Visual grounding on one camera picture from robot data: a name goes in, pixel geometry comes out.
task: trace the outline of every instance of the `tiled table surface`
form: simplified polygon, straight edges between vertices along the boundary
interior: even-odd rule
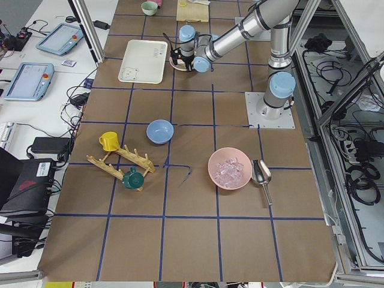
[[[129,40],[177,40],[176,2],[148,17],[140,1],[120,0],[39,268],[51,281],[328,281],[335,259],[295,110],[295,130],[247,127],[244,92],[265,91],[269,43],[239,46],[214,72],[167,61],[158,85],[118,81]],[[212,1],[210,22],[193,26],[222,34],[250,4]],[[165,145],[145,133],[160,118],[175,128]],[[142,192],[87,162],[104,156],[106,131],[155,163]],[[235,191],[212,183],[208,158],[227,146],[264,159],[273,206],[252,182]],[[131,166],[117,155],[107,162]]]

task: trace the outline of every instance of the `pink bowl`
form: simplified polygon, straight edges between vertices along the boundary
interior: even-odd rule
[[[241,163],[244,165],[243,177],[237,186],[235,186],[233,188],[226,188],[226,187],[224,187],[224,186],[222,186],[216,182],[216,180],[214,179],[214,174],[217,170],[216,165],[218,163],[225,163],[226,160],[229,160],[231,158],[237,158],[238,163]],[[212,181],[217,186],[219,186],[220,188],[225,189],[225,190],[234,190],[234,189],[239,189],[239,188],[245,186],[249,182],[249,180],[252,177],[252,164],[251,164],[251,160],[248,158],[248,156],[246,156],[239,149],[226,147],[226,148],[221,148],[221,149],[215,151],[211,155],[211,157],[208,160],[208,172],[209,172],[209,176],[211,177]]]

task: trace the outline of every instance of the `metal scoop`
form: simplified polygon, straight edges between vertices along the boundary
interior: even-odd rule
[[[263,187],[265,197],[268,201],[268,205],[272,205],[272,199],[268,191],[268,183],[272,179],[271,172],[264,163],[263,160],[252,161],[252,180],[256,185]]]

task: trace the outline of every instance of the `yellow mug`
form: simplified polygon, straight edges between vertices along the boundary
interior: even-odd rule
[[[116,151],[120,148],[118,134],[116,132],[105,132],[103,135],[100,136],[98,139],[100,144],[102,144],[103,149],[105,151]]]

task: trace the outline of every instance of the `green mug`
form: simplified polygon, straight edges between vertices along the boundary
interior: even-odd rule
[[[137,189],[143,186],[144,177],[136,171],[136,167],[131,167],[131,170],[122,177],[122,183],[128,189]]]

